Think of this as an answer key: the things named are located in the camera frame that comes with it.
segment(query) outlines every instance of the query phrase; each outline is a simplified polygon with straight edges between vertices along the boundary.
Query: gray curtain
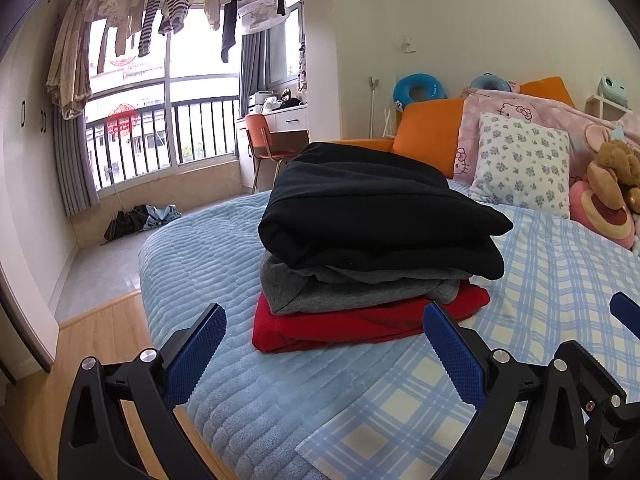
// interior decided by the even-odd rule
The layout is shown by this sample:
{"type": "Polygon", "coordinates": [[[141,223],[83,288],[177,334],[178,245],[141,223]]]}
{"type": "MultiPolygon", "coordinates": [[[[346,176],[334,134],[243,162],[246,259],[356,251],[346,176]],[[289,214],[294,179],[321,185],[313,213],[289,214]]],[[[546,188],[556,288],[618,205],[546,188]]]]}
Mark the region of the gray curtain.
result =
{"type": "Polygon", "coordinates": [[[65,121],[60,108],[52,108],[53,145],[60,193],[66,215],[72,216],[99,202],[94,174],[89,165],[84,113],[65,121]]]}
{"type": "Polygon", "coordinates": [[[249,96],[267,89],[267,32],[243,36],[240,56],[240,116],[244,117],[249,96]]]}

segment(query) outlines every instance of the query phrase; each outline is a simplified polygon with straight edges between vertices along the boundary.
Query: tile floor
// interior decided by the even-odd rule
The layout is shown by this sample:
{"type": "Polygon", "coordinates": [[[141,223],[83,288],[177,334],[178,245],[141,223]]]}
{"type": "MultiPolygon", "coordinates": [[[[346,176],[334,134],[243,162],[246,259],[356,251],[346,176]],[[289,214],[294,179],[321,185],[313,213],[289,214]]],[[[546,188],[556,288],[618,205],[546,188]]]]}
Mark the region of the tile floor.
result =
{"type": "MultiPolygon", "coordinates": [[[[184,214],[225,202],[221,200],[184,214]]],[[[138,253],[156,230],[125,236],[108,244],[80,249],[66,278],[54,314],[58,323],[101,306],[140,288],[138,253]]]]}

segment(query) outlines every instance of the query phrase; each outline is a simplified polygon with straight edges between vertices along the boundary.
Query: balcony railing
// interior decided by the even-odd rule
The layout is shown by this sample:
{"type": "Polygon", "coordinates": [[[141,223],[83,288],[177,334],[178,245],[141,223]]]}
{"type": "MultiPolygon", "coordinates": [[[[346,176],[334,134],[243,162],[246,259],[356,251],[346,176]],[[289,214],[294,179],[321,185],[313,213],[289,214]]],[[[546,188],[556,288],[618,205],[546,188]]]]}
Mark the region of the balcony railing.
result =
{"type": "MultiPolygon", "coordinates": [[[[179,164],[233,152],[237,96],[180,101],[172,109],[179,164]]],[[[98,190],[172,166],[164,104],[87,123],[86,140],[98,190]]]]}
{"type": "Polygon", "coordinates": [[[172,103],[180,164],[232,153],[236,146],[238,96],[210,97],[172,103]]]}

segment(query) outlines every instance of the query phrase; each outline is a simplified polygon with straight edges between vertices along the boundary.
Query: bed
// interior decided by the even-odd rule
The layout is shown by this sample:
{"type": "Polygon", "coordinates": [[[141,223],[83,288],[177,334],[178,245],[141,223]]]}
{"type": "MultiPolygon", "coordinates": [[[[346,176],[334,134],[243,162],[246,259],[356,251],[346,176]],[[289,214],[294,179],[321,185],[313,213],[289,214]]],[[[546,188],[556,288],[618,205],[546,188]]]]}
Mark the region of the bed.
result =
{"type": "MultiPolygon", "coordinates": [[[[419,336],[258,352],[250,342],[260,292],[257,225],[268,198],[268,192],[236,198],[153,234],[140,251],[143,303],[156,347],[190,326],[209,303],[225,308],[226,337],[186,409],[239,479],[325,479],[296,446],[363,396],[419,336]]],[[[491,348],[540,364],[561,341],[577,339],[613,373],[629,400],[639,400],[640,342],[608,311],[619,290],[640,297],[638,258],[575,222],[495,207],[514,223],[495,239],[506,274],[496,282],[472,280],[492,300],[466,326],[491,348]]]]}

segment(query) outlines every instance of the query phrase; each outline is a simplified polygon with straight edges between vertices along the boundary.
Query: plaid blanket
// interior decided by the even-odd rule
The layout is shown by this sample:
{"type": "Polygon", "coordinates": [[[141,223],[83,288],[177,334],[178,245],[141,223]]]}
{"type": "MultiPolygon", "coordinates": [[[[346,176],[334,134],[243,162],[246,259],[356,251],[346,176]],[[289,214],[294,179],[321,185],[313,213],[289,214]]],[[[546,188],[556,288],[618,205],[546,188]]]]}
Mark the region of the plaid blanket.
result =
{"type": "MultiPolygon", "coordinates": [[[[575,339],[612,373],[630,402],[639,400],[640,341],[610,315],[609,300],[619,290],[640,298],[640,260],[576,222],[496,207],[514,224],[495,238],[506,273],[496,282],[472,280],[492,300],[462,325],[475,329],[489,348],[543,365],[561,342],[575,339]]],[[[366,393],[296,450],[332,480],[427,480],[473,414],[428,340],[417,336],[366,393]]],[[[517,405],[485,478],[500,472],[523,416],[517,405]]]]}

